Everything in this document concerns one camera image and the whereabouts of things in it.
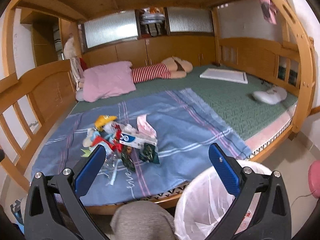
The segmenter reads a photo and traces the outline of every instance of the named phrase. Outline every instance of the pink stool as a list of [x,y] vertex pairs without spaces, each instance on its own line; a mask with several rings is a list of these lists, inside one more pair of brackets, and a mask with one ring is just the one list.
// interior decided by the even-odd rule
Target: pink stool
[[313,162],[309,167],[308,181],[310,191],[315,198],[320,198],[320,160]]

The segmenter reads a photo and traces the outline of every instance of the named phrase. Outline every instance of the blue blanket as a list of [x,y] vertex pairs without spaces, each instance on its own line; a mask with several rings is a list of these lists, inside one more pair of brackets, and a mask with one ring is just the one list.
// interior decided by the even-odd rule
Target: blue blanket
[[41,150],[32,175],[45,175],[72,168],[83,154],[82,140],[99,115],[116,115],[118,122],[136,127],[137,116],[147,114],[147,121],[157,132],[160,164],[144,163],[134,150],[136,172],[119,163],[114,185],[98,175],[81,201],[86,206],[130,201],[159,194],[193,180],[211,166],[210,144],[217,142],[229,156],[245,159],[251,150],[244,141],[191,89],[165,91],[134,98],[113,106],[69,115]]

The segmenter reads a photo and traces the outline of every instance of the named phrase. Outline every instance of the white trash can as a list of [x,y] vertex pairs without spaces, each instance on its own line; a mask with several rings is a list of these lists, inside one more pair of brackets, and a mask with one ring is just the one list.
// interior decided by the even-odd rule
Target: white trash can
[[[255,173],[271,175],[271,170],[260,163],[238,160],[241,167]],[[237,233],[245,230],[254,214],[260,193],[256,193]],[[230,195],[212,166],[197,176],[183,191],[174,216],[175,234],[180,240],[204,240],[220,222],[231,206]]]

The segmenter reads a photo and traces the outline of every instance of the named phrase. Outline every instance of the green bed sheet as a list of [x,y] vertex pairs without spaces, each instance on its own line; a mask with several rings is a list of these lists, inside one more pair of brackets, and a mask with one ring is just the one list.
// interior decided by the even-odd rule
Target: green bed sheet
[[82,113],[99,106],[114,105],[121,101],[143,97],[164,90],[191,88],[208,103],[243,140],[247,140],[274,122],[297,101],[296,96],[288,93],[286,100],[277,105],[270,106],[259,103],[253,99],[252,93],[257,90],[268,90],[270,88],[269,84],[266,82],[262,84],[259,78],[248,74],[248,84],[200,78],[199,75],[208,67],[214,66],[195,67],[193,71],[183,79],[157,79],[139,83],[136,84],[136,91],[126,95],[99,99],[94,103],[79,102],[71,114]]

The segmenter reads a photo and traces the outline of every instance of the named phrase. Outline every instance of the gray pants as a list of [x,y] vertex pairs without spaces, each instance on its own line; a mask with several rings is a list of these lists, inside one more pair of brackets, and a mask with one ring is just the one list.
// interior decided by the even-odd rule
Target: gray pants
[[173,216],[150,201],[120,207],[110,226],[116,240],[175,240]]

